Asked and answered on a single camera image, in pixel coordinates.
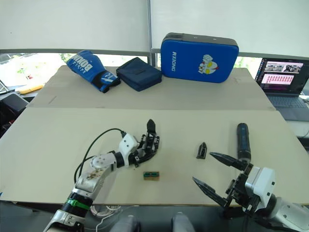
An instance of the laptop screen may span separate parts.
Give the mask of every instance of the laptop screen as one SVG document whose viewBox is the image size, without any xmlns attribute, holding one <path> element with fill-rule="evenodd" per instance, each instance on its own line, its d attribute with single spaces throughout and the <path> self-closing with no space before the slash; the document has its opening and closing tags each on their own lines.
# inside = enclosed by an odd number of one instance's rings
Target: laptop screen
<svg viewBox="0 0 309 232">
<path fill-rule="evenodd" d="M 263 58 L 255 80 L 266 93 L 299 95 L 309 77 L 309 60 Z"/>
</svg>

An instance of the robotic arm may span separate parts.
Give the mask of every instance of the robotic arm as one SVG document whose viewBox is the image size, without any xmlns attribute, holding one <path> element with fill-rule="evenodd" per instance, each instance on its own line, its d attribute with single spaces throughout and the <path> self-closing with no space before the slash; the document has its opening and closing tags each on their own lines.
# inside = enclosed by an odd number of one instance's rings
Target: robotic arm
<svg viewBox="0 0 309 232">
<path fill-rule="evenodd" d="M 274 170 L 255 167 L 228 155 L 215 152 L 210 154 L 223 164 L 241 170 L 242 173 L 236 180 L 232 180 L 226 190 L 226 198 L 220 197 L 212 187 L 193 177 L 207 196 L 225 209 L 234 199 L 246 214 L 269 229 L 276 228 L 269 223 L 274 221 L 292 230 L 309 232 L 309 209 L 272 194 L 276 184 Z"/>
<path fill-rule="evenodd" d="M 84 231 L 84 220 L 93 201 L 102 188 L 105 178 L 118 168 L 135 164 L 139 166 L 151 159 L 159 145 L 155 123 L 150 119 L 147 133 L 137 142 L 126 133 L 117 152 L 99 154 L 91 159 L 90 167 L 78 178 L 67 201 L 57 210 L 44 232 Z"/>
</svg>

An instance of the black bag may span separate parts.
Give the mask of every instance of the black bag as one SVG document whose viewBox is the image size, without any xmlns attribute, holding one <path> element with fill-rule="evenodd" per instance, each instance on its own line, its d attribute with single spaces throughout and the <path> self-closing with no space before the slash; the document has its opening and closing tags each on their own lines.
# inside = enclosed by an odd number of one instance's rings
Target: black bag
<svg viewBox="0 0 309 232">
<path fill-rule="evenodd" d="M 120 66 L 117 76 L 136 91 L 142 91 L 162 81 L 160 70 L 136 57 Z"/>
</svg>

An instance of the yellow object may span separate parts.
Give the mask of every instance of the yellow object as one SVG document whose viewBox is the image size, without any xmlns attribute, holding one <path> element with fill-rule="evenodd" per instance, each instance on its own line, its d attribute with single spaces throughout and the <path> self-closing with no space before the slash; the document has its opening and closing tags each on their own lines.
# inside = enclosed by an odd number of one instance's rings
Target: yellow object
<svg viewBox="0 0 309 232">
<path fill-rule="evenodd" d="M 40 88 L 43 88 L 44 85 L 36 85 L 36 86 L 30 86 L 30 87 L 25 87 L 25 89 L 21 89 L 19 90 L 18 92 L 20 94 L 26 94 L 26 93 L 30 93 L 30 92 L 33 92 L 33 91 L 36 91 Z"/>
</svg>

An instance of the laptop keyboard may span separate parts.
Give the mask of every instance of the laptop keyboard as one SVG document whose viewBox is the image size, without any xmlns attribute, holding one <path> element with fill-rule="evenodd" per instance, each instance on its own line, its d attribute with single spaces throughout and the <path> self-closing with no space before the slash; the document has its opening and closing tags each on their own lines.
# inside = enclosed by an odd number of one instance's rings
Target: laptop keyboard
<svg viewBox="0 0 309 232">
<path fill-rule="evenodd" d="M 306 108 L 306 104 L 299 97 L 267 96 L 276 107 Z"/>
</svg>

